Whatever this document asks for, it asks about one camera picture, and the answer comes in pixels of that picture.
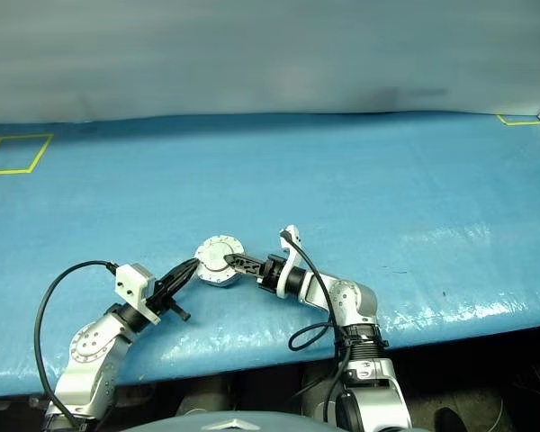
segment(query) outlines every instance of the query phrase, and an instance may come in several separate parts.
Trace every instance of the white bracket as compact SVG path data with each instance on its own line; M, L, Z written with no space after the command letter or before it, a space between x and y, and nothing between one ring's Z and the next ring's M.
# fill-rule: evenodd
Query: white bracket
M282 231L288 231L290 235L292 236L292 242L296 244L296 246L302 247L302 241L300 240L300 234L298 233L298 229L295 225L288 225L285 229L282 229ZM288 275L292 271L292 267L299 266L300 262L302 261L302 257L298 252L296 252L296 249L294 249L290 244L282 237L280 237L280 246L282 247L282 250L284 252L288 253L288 258L286 259L286 264L284 264L284 267L282 269L282 272L280 273L280 277L278 278L278 285L276 286L276 295L280 297L281 299L286 298L286 280L288 279Z
M157 325L160 318L146 306L148 289L154 287L156 278L140 264L121 265L116 269L114 290L132 308Z

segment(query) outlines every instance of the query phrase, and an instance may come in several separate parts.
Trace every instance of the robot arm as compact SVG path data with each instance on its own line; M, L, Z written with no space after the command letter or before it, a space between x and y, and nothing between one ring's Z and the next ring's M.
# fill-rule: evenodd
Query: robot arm
M256 277L266 291L284 298L295 295L299 302L330 311L320 281L312 271L299 267L302 258L296 248L301 245L293 225L281 233L281 244L287 259L269 256L263 262L242 254L225 256L237 272ZM343 353L340 381L344 391L336 400L337 425L351 432L379 432L410 428L410 414L396 380L392 360L384 354L376 318L374 292L360 283L319 273L332 305L342 340L337 348Z
M115 303L96 322L72 338L67 368L56 385L56 396L74 416L73 426L51 403L43 430L93 430L113 403L116 376L137 335L149 324L157 325L168 310L186 321L190 315L172 296L190 279L199 261L195 258L172 269L162 279L143 266L116 268L115 291L126 301Z

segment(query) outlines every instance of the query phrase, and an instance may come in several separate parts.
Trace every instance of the gray wall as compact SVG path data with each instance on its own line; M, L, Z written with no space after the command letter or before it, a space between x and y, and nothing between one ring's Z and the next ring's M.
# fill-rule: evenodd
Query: gray wall
M540 0L0 0L0 122L540 110Z

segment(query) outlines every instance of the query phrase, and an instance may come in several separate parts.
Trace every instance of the black connector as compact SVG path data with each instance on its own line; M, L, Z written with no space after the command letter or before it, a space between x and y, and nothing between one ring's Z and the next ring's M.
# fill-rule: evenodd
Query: black connector
M116 276L116 269L120 266L116 263L106 263L105 267L110 273Z
M128 303L123 305L116 304L118 306L110 312L114 312L118 315L122 321L128 326L134 333L140 333L149 323L150 320L135 310Z
M259 284L260 288L272 294L276 294L278 279L280 279L284 264L286 264L286 260L281 256L269 255L262 268L262 281Z
M199 264L198 259L191 258L166 273L164 277L156 281L154 293L146 299L146 306L158 316L172 310L182 320L188 320L190 314L182 310L172 299L172 296L190 280Z

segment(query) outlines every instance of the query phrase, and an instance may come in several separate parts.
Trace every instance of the blue plastic sheet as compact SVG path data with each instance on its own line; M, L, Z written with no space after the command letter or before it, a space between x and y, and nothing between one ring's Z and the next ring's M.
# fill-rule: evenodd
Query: blue plastic sheet
M41 390L34 317L68 266L140 262L160 276L218 234L264 258L290 223L319 268L373 288L392 347L540 325L540 126L444 113L0 126L33 133L54 136L32 172L0 175L0 395ZM23 140L0 144L0 169L33 161L24 142L41 141ZM325 315L252 279L194 281L176 298L192 318L148 329L121 383L332 353L331 335L290 352L288 337ZM119 300L103 269L59 286L42 336L53 383L74 333Z

